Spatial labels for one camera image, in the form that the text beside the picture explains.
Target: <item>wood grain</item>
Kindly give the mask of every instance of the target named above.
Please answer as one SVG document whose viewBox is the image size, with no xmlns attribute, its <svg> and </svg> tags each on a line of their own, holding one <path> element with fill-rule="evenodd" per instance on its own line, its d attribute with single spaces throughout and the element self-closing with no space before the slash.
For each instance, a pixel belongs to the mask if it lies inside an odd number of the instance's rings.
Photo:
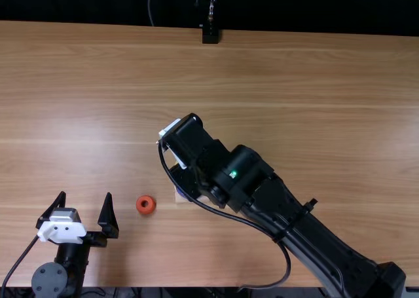
<svg viewBox="0 0 419 298">
<path fill-rule="evenodd" d="M 178 205 L 157 132 L 198 113 L 262 154 L 315 215 L 419 285 L 419 39 L 0 22 L 0 278 L 61 191 L 95 229 L 113 193 L 120 238 L 93 249 L 86 286 L 237 286 L 278 279 L 257 231 Z M 136 198 L 157 210 L 140 217 Z M 38 243 L 10 280 L 52 261 Z M 288 286 L 318 281 L 296 260 Z"/>
</svg>

